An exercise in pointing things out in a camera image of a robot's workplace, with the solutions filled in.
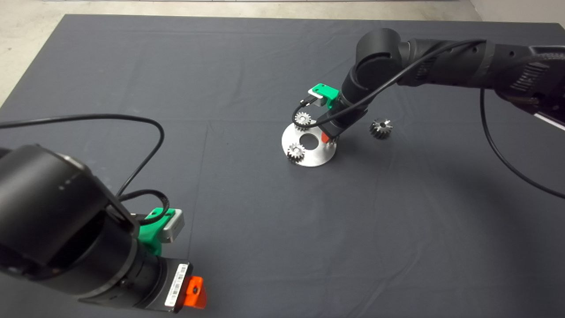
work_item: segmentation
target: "gray tablecloth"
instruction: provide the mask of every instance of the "gray tablecloth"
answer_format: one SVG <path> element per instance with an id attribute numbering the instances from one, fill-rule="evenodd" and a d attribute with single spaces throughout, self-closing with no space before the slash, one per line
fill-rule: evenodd
<path id="1" fill-rule="evenodd" d="M 564 316 L 564 202 L 496 159 L 478 91 L 393 87 L 327 165 L 283 155 L 297 102 L 316 83 L 339 87 L 356 42 L 378 27 L 405 40 L 565 44 L 557 24 L 68 15 L 0 119 L 115 112 L 165 125 L 162 151 L 130 190 L 160 189 L 185 212 L 164 255 L 188 255 L 209 302 L 179 316 Z M 501 151 L 565 191 L 565 134 L 487 99 Z M 376 117 L 394 122 L 389 140 L 370 137 Z M 116 121 L 0 134 L 4 147 L 39 143 L 83 160 L 113 191 L 157 140 L 151 126 Z M 6 276 L 0 291 L 6 318 L 167 315 L 89 306 Z"/>

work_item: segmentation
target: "white label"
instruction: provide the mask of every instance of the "white label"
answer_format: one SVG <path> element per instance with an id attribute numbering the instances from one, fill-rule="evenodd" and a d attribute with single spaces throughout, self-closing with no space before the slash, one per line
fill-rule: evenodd
<path id="1" fill-rule="evenodd" d="M 180 287 L 182 286 L 182 281 L 184 280 L 184 275 L 188 269 L 188 264 L 179 264 L 177 272 L 175 274 L 175 279 L 171 284 L 171 289 L 167 294 L 167 300 L 165 300 L 165 306 L 173 307 L 175 306 L 176 300 L 179 297 Z"/>

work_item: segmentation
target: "orange part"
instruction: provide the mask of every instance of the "orange part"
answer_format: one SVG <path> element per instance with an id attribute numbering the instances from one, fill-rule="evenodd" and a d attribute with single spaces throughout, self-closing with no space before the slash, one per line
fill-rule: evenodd
<path id="1" fill-rule="evenodd" d="M 329 137 L 328 135 L 325 134 L 325 132 L 321 133 L 321 142 L 323 142 L 324 144 L 327 144 L 329 141 Z"/>
<path id="2" fill-rule="evenodd" d="M 199 276 L 190 276 L 188 288 L 186 289 L 186 298 L 184 305 L 198 309 L 206 307 L 207 296 L 204 288 L 204 279 Z"/>

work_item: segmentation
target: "table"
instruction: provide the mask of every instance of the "table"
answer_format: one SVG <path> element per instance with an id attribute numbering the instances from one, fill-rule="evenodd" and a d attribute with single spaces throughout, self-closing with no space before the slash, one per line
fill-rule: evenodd
<path id="1" fill-rule="evenodd" d="M 557 24 L 67 15 L 0 119 L 76 113 L 150 117 L 162 150 L 131 185 L 185 211 L 164 256 L 188 256 L 208 308 L 186 317 L 565 315 L 563 202 L 490 150 L 472 89 L 393 87 L 328 164 L 290 164 L 280 137 L 308 88 L 339 87 L 378 27 L 412 37 L 565 44 Z M 487 94 L 490 127 L 526 175 L 565 190 L 565 135 Z M 369 136 L 376 117 L 395 129 Z M 89 165 L 115 191 L 157 140 L 116 121 L 2 131 Z M 158 205 L 140 198 L 137 213 Z M 2 317 L 165 317 L 89 306 L 0 276 Z"/>

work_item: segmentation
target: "robotic arm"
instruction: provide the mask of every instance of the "robotic arm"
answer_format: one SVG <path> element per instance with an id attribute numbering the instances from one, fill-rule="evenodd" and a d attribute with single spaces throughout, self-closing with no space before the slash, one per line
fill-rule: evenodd
<path id="1" fill-rule="evenodd" d="M 341 90 L 334 91 L 333 96 L 310 90 L 311 96 L 304 99 L 301 106 L 315 102 L 327 104 L 329 111 L 317 122 L 355 107 L 343 116 L 317 125 L 327 140 L 333 140 L 365 115 L 374 96 L 367 97 L 375 89 L 430 52 L 455 43 L 419 39 L 402 42 L 394 30 L 371 31 L 357 43 L 356 63 Z M 397 84 L 493 89 L 500 98 L 565 130 L 565 46 L 469 41 L 467 45 L 426 58 L 404 74 Z"/>
<path id="2" fill-rule="evenodd" d="M 102 306 L 205 306 L 192 265 L 160 255 L 184 224 L 180 210 L 137 221 L 120 202 L 128 195 L 114 196 L 78 160 L 36 145 L 0 149 L 0 181 L 1 272 Z"/>

